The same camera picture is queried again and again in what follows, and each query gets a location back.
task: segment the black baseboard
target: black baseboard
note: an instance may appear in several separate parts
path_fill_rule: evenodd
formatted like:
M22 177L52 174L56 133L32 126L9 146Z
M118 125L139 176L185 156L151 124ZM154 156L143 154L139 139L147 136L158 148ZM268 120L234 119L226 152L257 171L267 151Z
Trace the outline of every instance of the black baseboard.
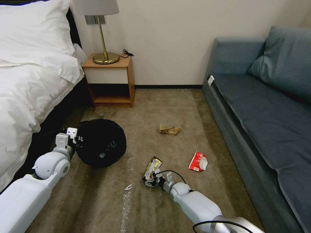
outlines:
M137 89L201 89L202 85L135 85Z

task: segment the wall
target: wall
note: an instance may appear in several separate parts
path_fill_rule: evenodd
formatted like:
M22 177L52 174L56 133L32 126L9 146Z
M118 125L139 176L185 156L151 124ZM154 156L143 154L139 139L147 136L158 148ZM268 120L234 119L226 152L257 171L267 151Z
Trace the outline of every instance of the wall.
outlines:
M215 37L267 36L300 26L310 0L118 0L102 25L108 51L133 53L135 83L202 84ZM75 15L87 55L102 51L97 25Z
M311 28L311 7L310 7L310 10L308 11L305 19L303 20L301 27Z

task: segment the black trash bag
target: black trash bag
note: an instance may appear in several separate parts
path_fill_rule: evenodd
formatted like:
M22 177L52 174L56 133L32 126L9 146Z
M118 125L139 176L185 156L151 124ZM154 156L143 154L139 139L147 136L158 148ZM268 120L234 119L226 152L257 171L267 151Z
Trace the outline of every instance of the black trash bag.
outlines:
M92 167L109 167L126 151L124 131L111 120L80 122L75 140L78 156Z

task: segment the floor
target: floor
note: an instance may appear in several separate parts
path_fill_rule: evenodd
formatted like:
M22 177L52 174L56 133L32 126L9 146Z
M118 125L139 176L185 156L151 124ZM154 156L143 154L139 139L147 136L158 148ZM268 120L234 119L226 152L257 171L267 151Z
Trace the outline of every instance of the floor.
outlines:
M162 170L179 172L193 190L216 202L224 216L241 216L262 228L201 90L138 89L133 108L75 109L65 126L96 118L113 120L124 129L125 155L100 169L91 169L75 155L28 233L192 232L192 222L170 196L142 182L153 156L163 161ZM160 134L160 123L181 131ZM207 157L206 171L188 170L196 150Z

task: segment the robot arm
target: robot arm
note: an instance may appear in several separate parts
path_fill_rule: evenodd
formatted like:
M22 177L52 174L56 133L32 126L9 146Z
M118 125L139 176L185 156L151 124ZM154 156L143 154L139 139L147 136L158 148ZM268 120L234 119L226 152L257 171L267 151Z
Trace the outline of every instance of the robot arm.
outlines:
M35 173L16 180L0 195L1 232L27 230L50 198L52 188L68 173L74 154L68 142L76 133L77 129L68 128L67 134L58 134L54 150L36 160Z
M168 173L166 179L160 173L160 170L155 171L157 183L163 191L168 192L172 199L177 202L187 217L194 223L202 223L204 221L228 222L225 223L207 223L200 224L198 228L207 233L264 233L258 227L250 223L244 218L226 218L222 215L219 206L212 200L198 191L190 189L185 183L175 183L172 178L172 173Z

